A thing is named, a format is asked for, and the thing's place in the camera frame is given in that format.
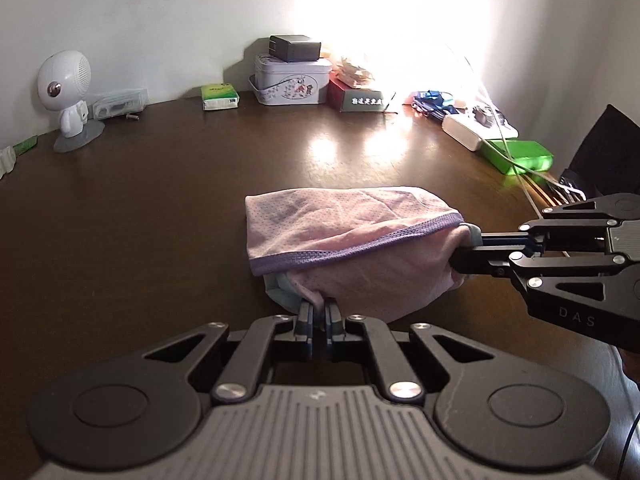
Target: pink garment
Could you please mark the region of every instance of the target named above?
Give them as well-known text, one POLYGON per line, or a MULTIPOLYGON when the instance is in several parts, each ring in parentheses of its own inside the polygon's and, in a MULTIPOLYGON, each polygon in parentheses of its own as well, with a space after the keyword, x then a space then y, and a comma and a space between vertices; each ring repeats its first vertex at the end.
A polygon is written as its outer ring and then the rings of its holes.
POLYGON ((285 273, 319 313, 335 298, 345 316, 389 322, 463 281, 448 261, 468 228, 423 189, 289 189, 245 205, 253 273, 285 273))

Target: purple trim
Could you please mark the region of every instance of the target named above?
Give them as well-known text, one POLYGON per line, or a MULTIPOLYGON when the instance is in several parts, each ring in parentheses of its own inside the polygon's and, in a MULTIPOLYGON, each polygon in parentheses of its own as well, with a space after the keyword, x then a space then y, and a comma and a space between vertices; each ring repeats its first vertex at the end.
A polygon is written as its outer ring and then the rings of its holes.
POLYGON ((285 272, 291 269, 303 269, 318 264, 337 262, 399 242, 421 238, 442 229, 458 226, 463 221, 464 219, 460 213, 447 213, 426 222, 399 229, 377 240, 355 247, 347 247, 339 251, 291 251, 289 253, 269 254, 268 256, 260 256, 249 260, 249 266, 254 276, 262 276, 270 272, 285 272))

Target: black cable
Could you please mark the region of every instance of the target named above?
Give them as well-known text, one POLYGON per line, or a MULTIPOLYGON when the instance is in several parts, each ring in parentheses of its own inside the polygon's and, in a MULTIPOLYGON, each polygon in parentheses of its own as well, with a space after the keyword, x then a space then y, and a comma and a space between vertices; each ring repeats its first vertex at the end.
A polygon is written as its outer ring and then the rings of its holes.
POLYGON ((631 425, 631 431, 629 431, 629 434, 626 436, 625 447, 623 448, 622 455, 620 456, 620 464, 618 465, 618 474, 616 475, 616 480, 620 480, 620 476, 622 475, 622 468, 625 466, 626 452, 629 451, 629 444, 631 444, 631 439, 634 437, 638 422, 640 422, 640 412, 638 412, 636 420, 634 420, 634 423, 631 425))

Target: green object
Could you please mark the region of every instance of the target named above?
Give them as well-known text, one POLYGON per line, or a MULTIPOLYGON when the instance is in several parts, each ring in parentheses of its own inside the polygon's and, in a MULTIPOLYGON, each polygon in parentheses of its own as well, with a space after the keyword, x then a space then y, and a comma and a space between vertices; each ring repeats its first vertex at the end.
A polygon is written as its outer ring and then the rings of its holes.
MULTIPOLYGON (((554 156, 548 149, 538 144, 535 140, 507 139, 506 142, 509 152, 511 153, 511 157, 517 164, 534 171, 546 171, 551 168, 554 156)), ((507 152, 504 149, 504 141, 488 140, 487 142, 483 142, 482 147, 480 148, 480 153, 482 153, 484 158, 498 168, 501 173, 505 175, 515 174, 513 171, 513 165, 508 160, 495 153, 487 143, 491 144, 494 148, 499 150, 500 153, 506 156, 507 152)), ((518 173, 525 173, 525 170, 521 168, 515 169, 518 173)))
POLYGON ((15 156, 22 155, 24 152, 28 152, 38 143, 38 136, 29 137, 27 140, 18 142, 14 146, 15 156))
POLYGON ((240 96, 229 83, 218 83, 200 87, 203 110, 224 110, 238 108, 240 96))

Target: tin box lid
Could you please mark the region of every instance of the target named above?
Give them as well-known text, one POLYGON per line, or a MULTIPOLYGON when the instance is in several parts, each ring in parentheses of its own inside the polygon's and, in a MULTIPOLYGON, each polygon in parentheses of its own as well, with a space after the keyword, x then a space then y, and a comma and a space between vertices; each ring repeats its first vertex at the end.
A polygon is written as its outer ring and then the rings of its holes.
POLYGON ((261 72, 270 73, 329 73, 331 72, 331 61, 321 57, 317 61, 293 61, 287 63, 269 54, 258 54, 255 57, 255 69, 261 72))

